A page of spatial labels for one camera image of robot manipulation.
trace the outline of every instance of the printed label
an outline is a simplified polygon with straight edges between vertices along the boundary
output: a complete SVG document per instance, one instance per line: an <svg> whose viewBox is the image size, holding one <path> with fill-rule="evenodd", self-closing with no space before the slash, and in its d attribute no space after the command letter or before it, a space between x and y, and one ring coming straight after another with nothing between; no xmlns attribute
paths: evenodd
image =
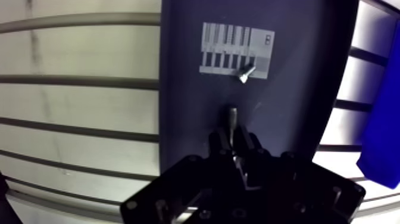
<svg viewBox="0 0 400 224"><path fill-rule="evenodd" d="M266 79L270 68L274 31L229 24L203 23L201 73L236 75L254 64L250 77Z"/></svg>

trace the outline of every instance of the barcode pattern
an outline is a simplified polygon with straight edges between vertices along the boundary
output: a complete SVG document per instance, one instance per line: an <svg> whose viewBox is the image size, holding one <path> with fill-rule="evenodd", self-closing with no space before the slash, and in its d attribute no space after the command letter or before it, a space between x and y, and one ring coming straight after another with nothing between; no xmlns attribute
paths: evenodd
<svg viewBox="0 0 400 224"><path fill-rule="evenodd" d="M254 64L255 71L265 73L266 78L270 58L251 51L251 45L254 44L251 43L252 28L204 23L202 35L200 72L233 74L245 66Z"/></svg>

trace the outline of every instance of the blue object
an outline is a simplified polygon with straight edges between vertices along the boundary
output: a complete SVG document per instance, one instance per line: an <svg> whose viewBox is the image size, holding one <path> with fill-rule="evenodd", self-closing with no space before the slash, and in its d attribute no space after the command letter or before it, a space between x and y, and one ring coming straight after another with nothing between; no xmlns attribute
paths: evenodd
<svg viewBox="0 0 400 224"><path fill-rule="evenodd" d="M400 181L400 23L357 162L367 179L389 188Z"/></svg>

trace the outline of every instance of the dark blue board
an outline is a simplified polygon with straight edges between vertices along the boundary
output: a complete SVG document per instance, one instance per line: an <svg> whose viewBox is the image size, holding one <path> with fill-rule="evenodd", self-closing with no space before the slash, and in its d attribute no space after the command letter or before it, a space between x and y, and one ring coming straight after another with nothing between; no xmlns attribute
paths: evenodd
<svg viewBox="0 0 400 224"><path fill-rule="evenodd" d="M160 53L161 171L208 155L227 104L273 155L312 158L351 45L357 0L163 0ZM275 32L268 79L199 72L203 23Z"/></svg>

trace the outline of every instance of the slatted wall panel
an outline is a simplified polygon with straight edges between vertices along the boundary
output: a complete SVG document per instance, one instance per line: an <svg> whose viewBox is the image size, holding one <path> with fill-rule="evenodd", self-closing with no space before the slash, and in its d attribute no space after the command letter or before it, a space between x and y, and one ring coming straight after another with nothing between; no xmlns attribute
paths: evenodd
<svg viewBox="0 0 400 224"><path fill-rule="evenodd" d="M120 223L160 174L160 9L0 1L0 170L24 223Z"/></svg>
<svg viewBox="0 0 400 224"><path fill-rule="evenodd" d="M399 1L387 2L389 4L371 0L360 2L352 49L337 101L313 158L313 162L357 181L366 189L354 223L385 222L387 219L395 223L392 219L395 216L385 211L399 207L400 201L400 187L393 190L368 181L356 165L361 154L361 135L385 73L400 17L400 11L395 8L400 7ZM372 214L381 215L373 219Z"/></svg>

